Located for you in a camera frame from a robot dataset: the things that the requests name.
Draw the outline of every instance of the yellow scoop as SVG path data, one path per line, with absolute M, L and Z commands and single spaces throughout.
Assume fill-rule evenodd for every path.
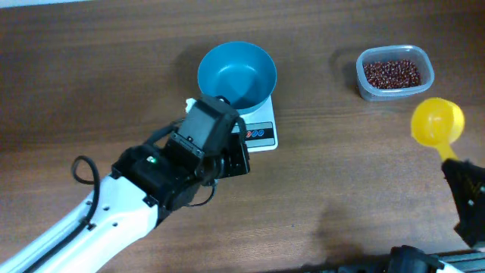
M 440 98 L 427 99 L 415 110 L 411 119 L 412 137 L 422 146 L 438 150 L 441 160 L 456 159 L 450 146 L 465 127 L 465 116 L 453 102 Z

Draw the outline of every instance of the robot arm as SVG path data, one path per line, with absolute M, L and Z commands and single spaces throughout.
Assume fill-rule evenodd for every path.
M 240 133 L 231 133 L 235 125 Z M 168 134 L 164 148 L 158 148 L 155 143 Z M 78 157 L 73 163 L 74 177 L 94 184 L 95 189 L 72 212 L 1 265 L 0 272 L 99 270 L 173 211 L 197 206 L 189 204 L 200 186 L 213 187 L 214 194 L 218 179 L 247 174 L 245 137 L 246 125 L 236 110 L 223 99 L 203 96 L 185 121 L 127 149 L 102 181 L 94 163 Z M 93 181 L 76 176 L 80 160 L 91 167 Z
M 460 222 L 455 231 L 472 248 L 485 248 L 485 168 L 452 159 L 442 165 Z

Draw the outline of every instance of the white scale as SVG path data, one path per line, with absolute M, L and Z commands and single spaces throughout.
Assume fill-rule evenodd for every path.
M 278 147 L 278 135 L 274 122 L 273 102 L 271 97 L 258 110 L 241 115 L 246 122 L 246 145 L 248 152 L 263 152 Z M 237 125 L 233 133 L 239 133 Z

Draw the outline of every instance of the scoop handle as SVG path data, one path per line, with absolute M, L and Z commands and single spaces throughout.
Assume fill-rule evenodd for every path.
M 441 143 L 436 146 L 436 149 L 440 153 L 441 161 L 444 162 L 447 159 L 459 160 L 452 147 L 448 143 Z

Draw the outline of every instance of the clear plastic container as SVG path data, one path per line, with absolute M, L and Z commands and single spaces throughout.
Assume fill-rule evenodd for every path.
M 399 61 L 408 59 L 416 64 L 421 74 L 421 85 L 401 89 L 378 89 L 373 87 L 365 77 L 364 64 L 376 61 Z M 414 45 L 391 45 L 375 49 L 368 49 L 357 59 L 358 89 L 362 98 L 370 102 L 401 99 L 410 95 L 421 93 L 431 87 L 434 81 L 434 71 L 430 59 L 423 49 Z

